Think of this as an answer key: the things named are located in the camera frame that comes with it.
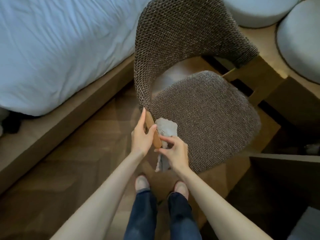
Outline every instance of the left hand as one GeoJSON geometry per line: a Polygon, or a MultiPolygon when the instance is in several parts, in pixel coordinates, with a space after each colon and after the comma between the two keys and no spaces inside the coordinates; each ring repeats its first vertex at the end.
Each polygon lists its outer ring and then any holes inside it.
{"type": "Polygon", "coordinates": [[[134,128],[131,133],[132,142],[131,142],[131,152],[132,153],[142,153],[143,157],[148,153],[152,142],[153,135],[157,129],[157,125],[150,127],[149,132],[146,134],[144,130],[144,122],[146,119],[146,109],[143,108],[141,117],[138,121],[137,126],[134,128]]]}

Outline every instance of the bed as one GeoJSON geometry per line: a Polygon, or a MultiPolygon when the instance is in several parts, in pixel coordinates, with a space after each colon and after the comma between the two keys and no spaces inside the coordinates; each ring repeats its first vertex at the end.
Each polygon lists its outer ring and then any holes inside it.
{"type": "Polygon", "coordinates": [[[133,79],[150,0],[0,0],[0,108],[40,118],[0,138],[0,193],[133,79]]]}

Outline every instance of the round white ottoman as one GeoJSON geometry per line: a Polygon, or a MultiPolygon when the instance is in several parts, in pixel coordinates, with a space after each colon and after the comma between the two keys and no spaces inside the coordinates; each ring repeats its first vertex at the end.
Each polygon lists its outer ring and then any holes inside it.
{"type": "Polygon", "coordinates": [[[305,0],[279,24],[277,46],[296,73],[320,84],[320,0],[305,0]]]}
{"type": "Polygon", "coordinates": [[[282,19],[299,0],[223,0],[239,26],[263,28],[282,19]]]}

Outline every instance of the wooden bed frame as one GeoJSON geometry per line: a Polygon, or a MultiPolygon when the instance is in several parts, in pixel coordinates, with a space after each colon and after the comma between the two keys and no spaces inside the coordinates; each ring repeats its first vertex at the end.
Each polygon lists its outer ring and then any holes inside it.
{"type": "Polygon", "coordinates": [[[0,194],[44,158],[134,78],[134,55],[49,114],[25,120],[0,138],[0,194]]]}

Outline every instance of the wooden floor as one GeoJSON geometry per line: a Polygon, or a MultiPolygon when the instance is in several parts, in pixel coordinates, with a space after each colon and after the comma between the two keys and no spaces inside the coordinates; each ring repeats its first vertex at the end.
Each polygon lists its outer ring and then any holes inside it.
{"type": "MultiPolygon", "coordinates": [[[[213,69],[199,57],[181,62],[156,81],[154,92],[203,70],[213,69]]],[[[239,155],[200,175],[222,197],[250,167],[249,153],[262,151],[280,128],[263,111],[258,109],[258,113],[262,129],[254,141],[239,155]]],[[[49,239],[129,153],[130,134],[139,116],[130,83],[0,196],[0,239],[49,239]]],[[[157,200],[163,201],[158,209],[156,239],[169,239],[165,199],[177,177],[171,171],[155,173],[156,157],[150,152],[132,176],[106,239],[123,238],[135,198],[134,178],[141,171],[149,178],[157,200]]],[[[201,227],[206,218],[192,196],[189,202],[201,227]]]]}

